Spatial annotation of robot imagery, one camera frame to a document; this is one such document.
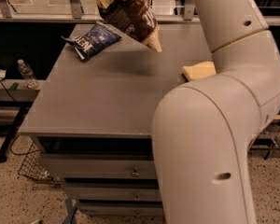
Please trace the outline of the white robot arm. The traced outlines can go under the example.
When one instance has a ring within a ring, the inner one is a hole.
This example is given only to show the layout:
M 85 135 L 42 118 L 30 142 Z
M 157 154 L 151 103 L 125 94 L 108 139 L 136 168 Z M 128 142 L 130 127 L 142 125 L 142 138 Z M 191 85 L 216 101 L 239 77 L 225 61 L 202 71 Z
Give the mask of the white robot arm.
M 250 143 L 280 111 L 280 53 L 254 0 L 193 0 L 214 75 L 160 101 L 152 146 L 167 224 L 257 224 Z

